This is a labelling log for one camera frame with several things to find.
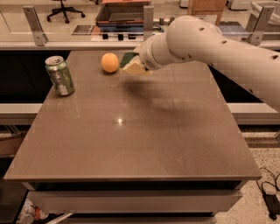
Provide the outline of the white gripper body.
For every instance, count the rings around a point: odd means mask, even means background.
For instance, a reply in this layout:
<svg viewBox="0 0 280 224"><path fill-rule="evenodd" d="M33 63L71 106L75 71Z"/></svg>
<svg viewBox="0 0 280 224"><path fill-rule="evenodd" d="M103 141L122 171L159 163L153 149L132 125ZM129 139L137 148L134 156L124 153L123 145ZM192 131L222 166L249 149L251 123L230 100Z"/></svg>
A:
<svg viewBox="0 0 280 224"><path fill-rule="evenodd" d="M156 37L151 36L147 38L139 47L138 56L144 67L148 70L158 70L163 67L155 60L152 53L152 44L155 40Z"/></svg>

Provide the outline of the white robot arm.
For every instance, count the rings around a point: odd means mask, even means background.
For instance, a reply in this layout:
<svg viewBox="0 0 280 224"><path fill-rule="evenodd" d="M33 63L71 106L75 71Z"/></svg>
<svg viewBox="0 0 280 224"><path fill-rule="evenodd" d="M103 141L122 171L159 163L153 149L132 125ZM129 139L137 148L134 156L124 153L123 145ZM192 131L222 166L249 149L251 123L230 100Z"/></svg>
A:
<svg viewBox="0 0 280 224"><path fill-rule="evenodd" d="M122 70L143 75L195 60L280 111L280 53L226 38L217 26L197 17L178 17L164 33L147 38L123 56Z"/></svg>

